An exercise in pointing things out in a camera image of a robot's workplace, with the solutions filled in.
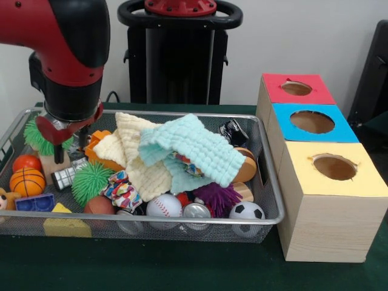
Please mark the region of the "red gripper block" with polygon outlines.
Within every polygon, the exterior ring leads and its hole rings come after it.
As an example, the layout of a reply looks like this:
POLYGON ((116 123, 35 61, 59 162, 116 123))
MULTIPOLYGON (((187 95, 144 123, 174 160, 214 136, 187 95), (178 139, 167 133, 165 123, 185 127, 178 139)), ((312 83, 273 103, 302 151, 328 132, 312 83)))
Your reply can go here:
POLYGON ((63 121, 55 118, 45 110, 35 119, 36 126, 45 140, 54 145, 54 160, 56 164, 64 162, 64 149, 62 143, 79 131, 79 146, 87 147, 89 144, 89 126, 95 123, 103 112, 103 104, 98 101, 96 112, 88 119, 82 121, 63 121))

